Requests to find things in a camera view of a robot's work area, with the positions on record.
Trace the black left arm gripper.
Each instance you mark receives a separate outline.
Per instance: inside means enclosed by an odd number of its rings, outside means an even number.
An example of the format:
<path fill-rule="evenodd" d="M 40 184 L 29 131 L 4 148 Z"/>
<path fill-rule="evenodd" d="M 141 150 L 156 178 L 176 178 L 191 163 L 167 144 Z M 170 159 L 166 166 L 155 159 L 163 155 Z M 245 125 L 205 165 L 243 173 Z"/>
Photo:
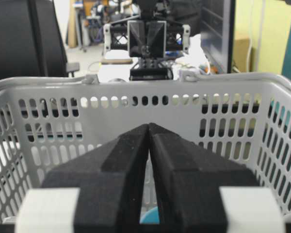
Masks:
<path fill-rule="evenodd" d="M 130 81 L 172 80 L 172 69 L 162 64 L 167 52 L 188 53 L 191 27 L 170 20 L 119 20 L 105 24 L 104 49 L 126 50 L 138 58 Z"/>

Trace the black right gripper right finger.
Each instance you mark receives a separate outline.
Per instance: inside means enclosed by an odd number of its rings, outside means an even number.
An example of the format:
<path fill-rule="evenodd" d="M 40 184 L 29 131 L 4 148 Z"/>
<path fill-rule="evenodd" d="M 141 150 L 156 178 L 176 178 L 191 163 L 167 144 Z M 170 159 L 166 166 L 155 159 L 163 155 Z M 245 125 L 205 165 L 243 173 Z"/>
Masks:
<path fill-rule="evenodd" d="M 150 154 L 161 221 L 182 233 L 284 233 L 272 191 L 243 165 L 155 123 Z"/>

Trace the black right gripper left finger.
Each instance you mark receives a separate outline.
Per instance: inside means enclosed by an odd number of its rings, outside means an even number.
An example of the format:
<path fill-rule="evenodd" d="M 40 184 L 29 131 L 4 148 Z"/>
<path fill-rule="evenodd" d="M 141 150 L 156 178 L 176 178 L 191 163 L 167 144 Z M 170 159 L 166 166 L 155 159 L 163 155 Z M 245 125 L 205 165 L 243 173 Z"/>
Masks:
<path fill-rule="evenodd" d="M 139 224 L 148 125 L 54 167 L 27 192 L 17 233 L 118 233 Z"/>

